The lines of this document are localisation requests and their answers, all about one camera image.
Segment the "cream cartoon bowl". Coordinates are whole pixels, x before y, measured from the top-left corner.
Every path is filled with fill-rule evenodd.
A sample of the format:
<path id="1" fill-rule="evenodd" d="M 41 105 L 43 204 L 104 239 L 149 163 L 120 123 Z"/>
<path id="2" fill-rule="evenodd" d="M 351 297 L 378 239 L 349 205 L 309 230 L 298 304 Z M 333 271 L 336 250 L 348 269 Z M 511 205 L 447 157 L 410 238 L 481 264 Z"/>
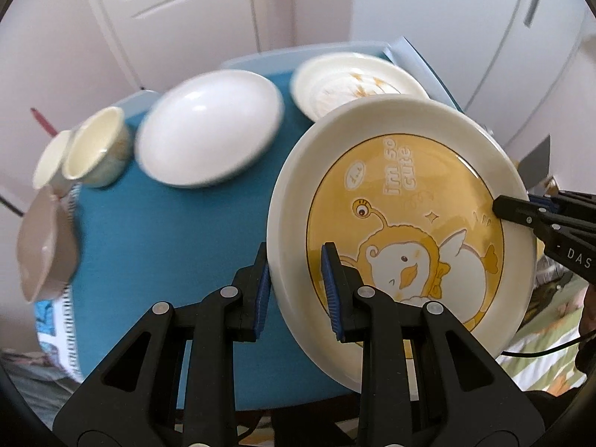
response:
<path id="1" fill-rule="evenodd" d="M 132 144 L 123 109 L 106 107 L 76 130 L 61 171 L 72 182 L 91 188 L 109 187 L 131 160 Z"/>

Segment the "yellow cartoon duck plate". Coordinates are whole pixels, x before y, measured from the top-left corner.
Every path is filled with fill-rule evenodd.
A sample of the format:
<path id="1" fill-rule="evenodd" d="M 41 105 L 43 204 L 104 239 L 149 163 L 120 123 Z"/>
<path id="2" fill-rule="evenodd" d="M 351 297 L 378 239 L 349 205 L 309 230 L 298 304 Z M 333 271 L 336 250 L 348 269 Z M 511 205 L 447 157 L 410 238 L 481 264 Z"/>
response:
<path id="1" fill-rule="evenodd" d="M 359 390 L 363 347 L 332 331 L 321 248 L 364 283 L 411 306 L 438 301 L 493 355 L 517 331 L 535 278 L 536 241 L 498 219 L 499 196 L 526 189 L 476 122 L 430 99 L 345 104 L 299 138 L 275 184 L 267 255 L 292 336 L 327 376 Z"/>

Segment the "beige flower-shaped bowl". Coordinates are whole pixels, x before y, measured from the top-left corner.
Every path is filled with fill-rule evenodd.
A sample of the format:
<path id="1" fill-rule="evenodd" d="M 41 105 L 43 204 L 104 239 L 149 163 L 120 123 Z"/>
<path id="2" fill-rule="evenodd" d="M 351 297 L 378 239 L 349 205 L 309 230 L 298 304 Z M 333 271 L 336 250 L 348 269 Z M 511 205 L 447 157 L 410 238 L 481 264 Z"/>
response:
<path id="1" fill-rule="evenodd" d="M 69 213 L 49 187 L 38 191 L 19 228 L 16 257 L 27 303 L 61 296 L 79 264 Z"/>

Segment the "blue patterned tablecloth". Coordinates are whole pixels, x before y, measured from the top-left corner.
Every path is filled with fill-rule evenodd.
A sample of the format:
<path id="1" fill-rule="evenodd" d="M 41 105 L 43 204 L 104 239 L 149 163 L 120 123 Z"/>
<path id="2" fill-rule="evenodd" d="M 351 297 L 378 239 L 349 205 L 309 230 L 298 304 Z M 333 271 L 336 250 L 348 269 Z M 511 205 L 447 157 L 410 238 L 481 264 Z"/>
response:
<path id="1" fill-rule="evenodd" d="M 318 54 L 361 51 L 380 57 L 383 47 L 308 45 L 222 65 L 267 77 L 285 105 L 281 128 L 267 152 L 227 182 L 171 188 L 149 179 L 132 162 L 109 188 L 75 186 L 67 203 L 80 248 L 77 271 L 59 299 L 34 305 L 38 341 L 51 361 L 82 383 L 155 303 L 197 303 L 229 285 L 238 269 L 253 264 L 266 239 L 280 169 L 311 125 L 290 96 L 291 74 Z M 275 409 L 351 393 L 303 353 L 274 296 L 258 341 L 234 344 L 234 380 L 239 410 Z"/>

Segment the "white ribbed bowl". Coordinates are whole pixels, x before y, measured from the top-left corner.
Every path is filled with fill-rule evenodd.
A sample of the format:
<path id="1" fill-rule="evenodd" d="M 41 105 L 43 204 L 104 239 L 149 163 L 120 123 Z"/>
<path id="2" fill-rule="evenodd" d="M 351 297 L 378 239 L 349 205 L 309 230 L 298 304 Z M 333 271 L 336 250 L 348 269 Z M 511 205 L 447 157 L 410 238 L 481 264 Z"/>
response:
<path id="1" fill-rule="evenodd" d="M 63 130 L 47 144 L 33 173 L 33 189 L 49 187 L 58 197 L 66 196 L 70 192 L 72 182 L 63 175 L 61 167 L 70 150 L 73 136 L 72 130 Z"/>

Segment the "pink-handled mop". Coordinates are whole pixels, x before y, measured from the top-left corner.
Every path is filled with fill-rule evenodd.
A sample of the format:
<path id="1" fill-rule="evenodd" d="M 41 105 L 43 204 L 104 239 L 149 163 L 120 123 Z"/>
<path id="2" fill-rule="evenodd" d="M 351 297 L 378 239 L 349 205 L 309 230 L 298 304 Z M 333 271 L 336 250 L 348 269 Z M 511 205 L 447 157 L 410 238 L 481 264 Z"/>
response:
<path id="1" fill-rule="evenodd" d="M 54 128 L 54 125 L 51 124 L 47 118 L 44 117 L 37 109 L 31 107 L 30 113 L 34 120 L 39 124 L 39 126 L 51 137 L 54 137 L 58 134 L 58 131 Z"/>

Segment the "plain white plate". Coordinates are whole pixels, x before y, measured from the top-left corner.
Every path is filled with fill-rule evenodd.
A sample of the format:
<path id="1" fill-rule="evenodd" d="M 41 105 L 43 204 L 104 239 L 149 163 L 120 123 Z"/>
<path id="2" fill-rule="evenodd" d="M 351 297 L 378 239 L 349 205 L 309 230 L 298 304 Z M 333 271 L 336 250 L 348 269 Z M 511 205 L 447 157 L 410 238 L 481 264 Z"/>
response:
<path id="1" fill-rule="evenodd" d="M 244 70 L 187 80 L 159 98 L 135 135 L 135 159 L 153 180 L 202 188 L 232 178 L 268 150 L 285 106 L 277 86 Z"/>

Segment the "white door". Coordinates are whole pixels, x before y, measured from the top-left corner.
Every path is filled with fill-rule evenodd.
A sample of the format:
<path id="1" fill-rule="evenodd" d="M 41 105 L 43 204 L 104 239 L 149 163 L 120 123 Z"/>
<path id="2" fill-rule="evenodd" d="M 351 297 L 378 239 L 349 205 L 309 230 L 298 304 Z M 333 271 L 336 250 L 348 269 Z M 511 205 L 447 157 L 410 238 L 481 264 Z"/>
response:
<path id="1" fill-rule="evenodd" d="M 127 82 L 166 91 L 231 58 L 289 47 L 293 0 L 88 0 Z"/>

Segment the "cream plate with duck drawing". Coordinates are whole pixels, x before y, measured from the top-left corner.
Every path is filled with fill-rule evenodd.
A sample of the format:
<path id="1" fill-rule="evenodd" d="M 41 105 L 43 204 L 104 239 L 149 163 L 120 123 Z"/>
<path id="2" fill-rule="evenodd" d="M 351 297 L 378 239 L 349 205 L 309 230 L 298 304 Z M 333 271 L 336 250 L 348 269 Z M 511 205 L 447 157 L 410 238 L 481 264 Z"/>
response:
<path id="1" fill-rule="evenodd" d="M 290 93 L 312 121 L 353 100 L 377 95 L 428 99 L 423 86 L 390 61 L 359 53 L 331 53 L 304 61 L 293 73 Z"/>

